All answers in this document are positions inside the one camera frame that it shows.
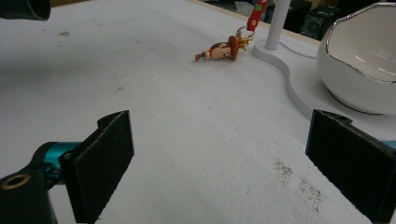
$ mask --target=white tabletop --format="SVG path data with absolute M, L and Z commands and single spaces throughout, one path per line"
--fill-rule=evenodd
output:
M 0 20 L 0 176 L 130 110 L 135 156 L 97 223 L 370 223 L 305 156 L 310 121 L 277 69 L 252 46 L 194 60 L 242 19 L 184 0 L 91 0 Z M 50 196 L 74 223 L 65 187 Z

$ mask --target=toy figure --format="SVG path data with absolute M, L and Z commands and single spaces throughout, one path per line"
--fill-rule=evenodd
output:
M 228 38 L 228 42 L 221 42 L 213 45 L 209 50 L 203 51 L 201 54 L 195 55 L 195 61 L 197 62 L 201 58 L 208 59 L 222 59 L 226 57 L 230 57 L 233 61 L 236 60 L 236 56 L 238 55 L 238 50 L 243 49 L 247 50 L 246 46 L 250 44 L 250 41 L 253 39 L 253 35 L 249 35 L 248 37 L 242 37 L 242 29 L 246 28 L 241 27 L 236 31 L 236 35 L 231 35 Z
M 195 55 L 195 61 L 198 61 L 201 58 L 222 59 L 229 56 L 231 56 L 232 60 L 235 61 L 238 50 L 238 40 L 235 36 L 231 35 L 228 38 L 228 42 L 215 44 L 209 50 L 205 50 L 201 54 Z

